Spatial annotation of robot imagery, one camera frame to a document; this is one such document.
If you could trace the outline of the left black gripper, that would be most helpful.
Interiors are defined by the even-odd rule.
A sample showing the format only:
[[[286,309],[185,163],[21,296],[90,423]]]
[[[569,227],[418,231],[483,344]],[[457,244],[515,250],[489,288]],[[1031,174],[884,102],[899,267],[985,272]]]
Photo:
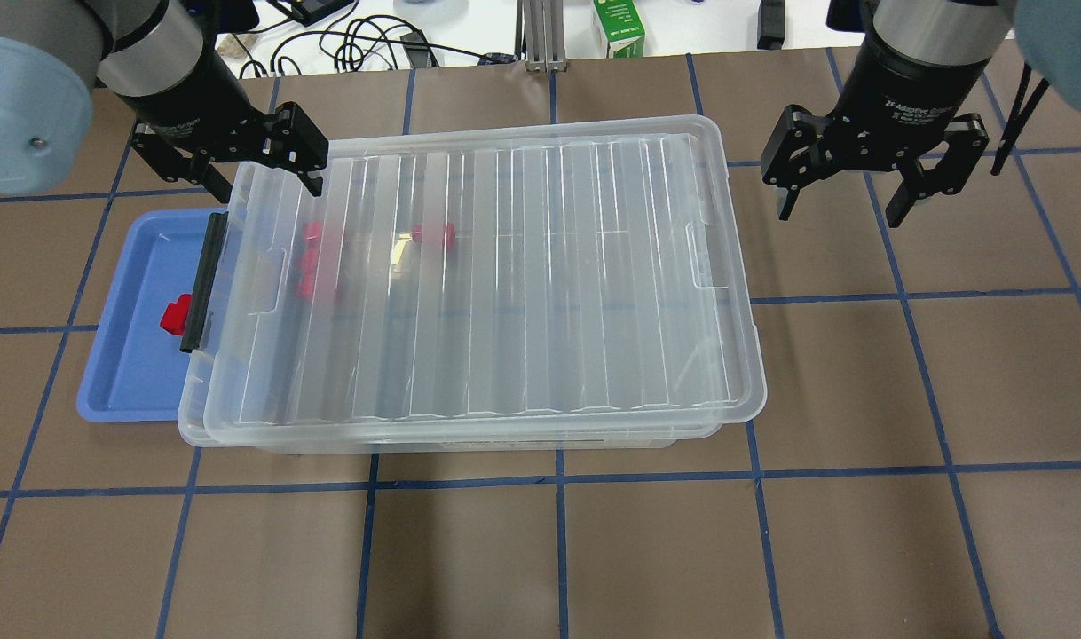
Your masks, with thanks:
[[[313,198],[324,194],[329,139],[296,102],[261,114],[216,52],[215,39],[189,74],[151,96],[130,97],[138,117],[132,150],[168,183],[202,186],[227,205],[232,185],[212,162],[256,162],[293,174]]]

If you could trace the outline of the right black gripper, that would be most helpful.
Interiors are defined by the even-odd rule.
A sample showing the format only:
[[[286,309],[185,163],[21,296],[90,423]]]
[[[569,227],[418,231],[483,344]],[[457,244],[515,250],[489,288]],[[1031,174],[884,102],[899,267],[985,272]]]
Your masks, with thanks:
[[[824,167],[829,178],[842,170],[891,171],[897,164],[902,182],[885,208],[890,229],[921,200],[961,194],[990,143],[979,114],[956,117],[975,81],[975,64],[913,58],[867,28],[829,118],[785,106],[765,142],[762,181],[775,190],[778,218],[792,217],[799,194],[824,178]],[[923,167],[922,155],[942,143],[943,157]]]

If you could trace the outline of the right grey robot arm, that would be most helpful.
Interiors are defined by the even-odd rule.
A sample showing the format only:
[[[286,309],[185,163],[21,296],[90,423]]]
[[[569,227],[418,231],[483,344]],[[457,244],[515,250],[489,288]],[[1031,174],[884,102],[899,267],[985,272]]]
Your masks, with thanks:
[[[832,1],[827,25],[864,40],[833,109],[786,106],[768,139],[762,178],[780,221],[804,187],[841,171],[899,174],[893,229],[921,200],[959,194],[990,143],[979,114],[961,108],[1007,34],[1023,70],[992,174],[1047,91],[1081,112],[1081,1]]]

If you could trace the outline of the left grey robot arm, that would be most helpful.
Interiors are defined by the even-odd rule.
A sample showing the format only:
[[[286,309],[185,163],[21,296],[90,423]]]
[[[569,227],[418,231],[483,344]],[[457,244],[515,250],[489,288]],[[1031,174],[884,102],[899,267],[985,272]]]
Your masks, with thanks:
[[[130,145],[166,182],[223,203],[221,163],[255,162],[322,191],[329,142],[299,105],[261,112],[217,53],[259,24],[252,1],[0,1],[0,194],[46,194],[74,169],[106,86]]]

